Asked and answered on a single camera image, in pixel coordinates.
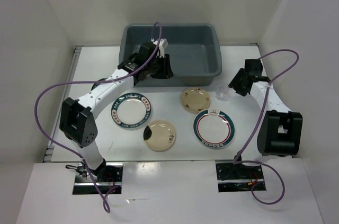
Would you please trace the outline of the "white plate green red rim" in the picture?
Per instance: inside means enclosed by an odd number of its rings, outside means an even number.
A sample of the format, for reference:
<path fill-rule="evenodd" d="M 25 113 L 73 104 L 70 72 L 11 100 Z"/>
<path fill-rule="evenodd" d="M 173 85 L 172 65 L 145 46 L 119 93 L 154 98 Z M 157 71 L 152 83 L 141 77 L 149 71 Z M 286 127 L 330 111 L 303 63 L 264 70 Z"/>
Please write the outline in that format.
<path fill-rule="evenodd" d="M 204 146 L 220 149 L 228 146 L 233 140 L 235 126 L 225 112 L 207 109 L 196 115 L 193 121 L 193 132 Z"/>

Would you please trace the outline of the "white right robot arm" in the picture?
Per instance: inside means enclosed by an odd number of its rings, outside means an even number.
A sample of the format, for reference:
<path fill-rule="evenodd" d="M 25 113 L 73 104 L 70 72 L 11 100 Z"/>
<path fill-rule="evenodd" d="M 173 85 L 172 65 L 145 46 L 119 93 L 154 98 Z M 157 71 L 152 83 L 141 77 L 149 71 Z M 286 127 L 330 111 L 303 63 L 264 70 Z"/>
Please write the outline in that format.
<path fill-rule="evenodd" d="M 261 107 L 256 125 L 232 166 L 238 178 L 244 178 L 251 172 L 251 166 L 243 160 L 242 154 L 253 139 L 256 145 L 249 151 L 249 157 L 254 161 L 258 161 L 261 156 L 285 157 L 299 152 L 303 117 L 281 101 L 270 79 L 262 72 L 260 60 L 246 59 L 244 67 L 228 85 L 241 96 L 250 95 Z"/>

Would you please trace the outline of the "clear plastic cup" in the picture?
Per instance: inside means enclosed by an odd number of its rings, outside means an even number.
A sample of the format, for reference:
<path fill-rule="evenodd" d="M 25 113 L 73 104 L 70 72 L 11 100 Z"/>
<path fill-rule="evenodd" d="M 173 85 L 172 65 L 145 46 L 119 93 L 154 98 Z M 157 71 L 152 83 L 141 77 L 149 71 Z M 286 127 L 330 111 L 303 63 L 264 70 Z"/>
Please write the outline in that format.
<path fill-rule="evenodd" d="M 215 90 L 215 98 L 220 101 L 228 101 L 230 99 L 229 87 L 225 84 L 218 84 Z"/>

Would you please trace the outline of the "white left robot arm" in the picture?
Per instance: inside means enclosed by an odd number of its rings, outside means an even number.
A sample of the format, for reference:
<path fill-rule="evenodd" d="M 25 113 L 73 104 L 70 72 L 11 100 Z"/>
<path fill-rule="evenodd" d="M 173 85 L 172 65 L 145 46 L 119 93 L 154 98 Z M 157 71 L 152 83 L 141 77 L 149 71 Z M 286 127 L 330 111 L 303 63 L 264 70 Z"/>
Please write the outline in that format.
<path fill-rule="evenodd" d="M 101 181 L 106 174 L 106 161 L 95 143 L 98 135 L 96 118 L 120 94 L 147 77 L 173 77 L 170 56 L 165 53 L 167 46 L 166 39 L 143 43 L 138 52 L 120 63 L 96 88 L 75 100 L 69 97 L 63 101 L 59 128 L 76 146 L 88 166 L 87 176 L 93 181 Z"/>

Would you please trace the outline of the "blue floral small plate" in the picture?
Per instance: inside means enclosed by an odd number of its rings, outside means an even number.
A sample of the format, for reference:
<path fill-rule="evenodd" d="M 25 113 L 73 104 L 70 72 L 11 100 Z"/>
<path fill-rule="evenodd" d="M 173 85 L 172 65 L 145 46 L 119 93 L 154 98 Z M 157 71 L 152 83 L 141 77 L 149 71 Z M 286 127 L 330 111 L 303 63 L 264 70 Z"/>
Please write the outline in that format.
<path fill-rule="evenodd" d="M 101 83 L 101 81 L 105 81 L 107 78 L 105 77 L 105 78 L 101 78 L 101 79 L 99 79 L 96 83 L 94 83 L 93 85 L 92 85 L 92 87 L 91 87 L 91 90 L 94 90 L 95 88 L 97 88 Z"/>

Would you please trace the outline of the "beige plate dark spot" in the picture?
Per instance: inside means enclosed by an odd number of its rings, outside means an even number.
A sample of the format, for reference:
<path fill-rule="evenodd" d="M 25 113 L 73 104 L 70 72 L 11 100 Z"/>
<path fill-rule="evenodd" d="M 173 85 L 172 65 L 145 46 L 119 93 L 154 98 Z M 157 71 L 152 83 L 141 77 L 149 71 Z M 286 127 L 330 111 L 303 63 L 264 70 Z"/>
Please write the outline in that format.
<path fill-rule="evenodd" d="M 175 127 L 166 120 L 152 121 L 144 129 L 143 140 L 153 151 L 167 151 L 176 141 Z"/>

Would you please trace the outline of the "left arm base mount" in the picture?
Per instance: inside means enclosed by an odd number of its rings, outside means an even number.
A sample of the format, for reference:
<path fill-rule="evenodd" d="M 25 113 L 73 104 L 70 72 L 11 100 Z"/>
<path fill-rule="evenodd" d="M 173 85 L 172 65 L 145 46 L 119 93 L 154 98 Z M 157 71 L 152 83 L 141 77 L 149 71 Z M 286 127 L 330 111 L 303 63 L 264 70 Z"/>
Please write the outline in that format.
<path fill-rule="evenodd" d="M 121 194 L 123 167 L 123 163 L 108 162 L 104 171 L 98 175 L 93 175 L 93 178 L 103 195 L 107 193 Z M 77 165 L 68 164 L 65 168 L 75 172 L 73 195 L 98 194 L 83 163 L 77 163 Z"/>

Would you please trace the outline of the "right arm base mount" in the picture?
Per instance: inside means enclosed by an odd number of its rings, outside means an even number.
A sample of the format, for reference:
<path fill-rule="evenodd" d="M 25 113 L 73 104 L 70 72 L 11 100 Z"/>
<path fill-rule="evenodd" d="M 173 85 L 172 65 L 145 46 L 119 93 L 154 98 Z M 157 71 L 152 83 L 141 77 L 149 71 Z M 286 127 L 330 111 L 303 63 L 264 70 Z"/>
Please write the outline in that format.
<path fill-rule="evenodd" d="M 261 166 L 234 165 L 232 162 L 216 162 L 218 192 L 266 191 Z"/>

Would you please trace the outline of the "beige plate black characters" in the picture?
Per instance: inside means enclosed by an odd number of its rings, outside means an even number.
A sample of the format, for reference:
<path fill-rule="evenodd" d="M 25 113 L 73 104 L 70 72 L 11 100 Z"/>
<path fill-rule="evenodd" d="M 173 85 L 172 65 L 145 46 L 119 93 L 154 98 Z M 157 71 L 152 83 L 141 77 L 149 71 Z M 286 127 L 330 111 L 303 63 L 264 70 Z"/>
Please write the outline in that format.
<path fill-rule="evenodd" d="M 183 108 L 191 113 L 199 113 L 210 107 L 209 93 L 200 87 L 185 89 L 180 97 Z"/>

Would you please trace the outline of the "white plate green text rim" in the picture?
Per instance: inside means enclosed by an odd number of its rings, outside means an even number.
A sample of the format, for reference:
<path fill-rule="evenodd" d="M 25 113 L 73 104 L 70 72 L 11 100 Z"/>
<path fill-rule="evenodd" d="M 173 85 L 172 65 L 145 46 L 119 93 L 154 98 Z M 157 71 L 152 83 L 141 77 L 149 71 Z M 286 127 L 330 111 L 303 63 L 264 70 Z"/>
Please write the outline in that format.
<path fill-rule="evenodd" d="M 112 104 L 111 117 L 124 129 L 137 129 L 150 118 L 150 100 L 140 93 L 125 93 Z"/>

